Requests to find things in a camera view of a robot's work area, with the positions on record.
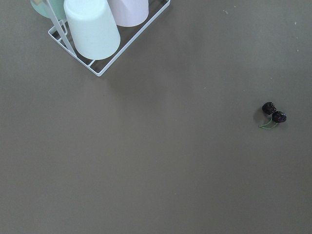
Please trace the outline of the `white plastic cup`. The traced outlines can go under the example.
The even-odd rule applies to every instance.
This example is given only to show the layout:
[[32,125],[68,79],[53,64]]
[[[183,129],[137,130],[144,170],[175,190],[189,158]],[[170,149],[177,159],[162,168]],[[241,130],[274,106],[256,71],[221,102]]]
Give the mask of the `white plastic cup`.
[[64,11],[76,50],[93,60],[106,59],[120,45],[120,34],[106,0],[66,0]]

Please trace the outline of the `pink plastic cup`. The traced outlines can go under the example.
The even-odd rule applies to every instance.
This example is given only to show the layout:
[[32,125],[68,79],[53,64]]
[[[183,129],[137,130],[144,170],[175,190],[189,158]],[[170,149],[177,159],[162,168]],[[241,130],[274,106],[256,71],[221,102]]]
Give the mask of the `pink plastic cup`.
[[148,0],[109,0],[108,3],[118,26],[137,26],[149,15]]

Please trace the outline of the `dark cherries pair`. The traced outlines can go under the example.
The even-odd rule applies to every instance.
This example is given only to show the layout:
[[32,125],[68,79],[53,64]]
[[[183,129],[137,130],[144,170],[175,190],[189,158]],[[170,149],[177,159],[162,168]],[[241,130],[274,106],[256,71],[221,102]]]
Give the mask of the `dark cherries pair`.
[[278,124],[287,120],[287,115],[282,111],[278,111],[272,102],[264,103],[262,106],[262,111],[270,117],[270,120],[265,124],[259,125],[259,128],[271,130]]

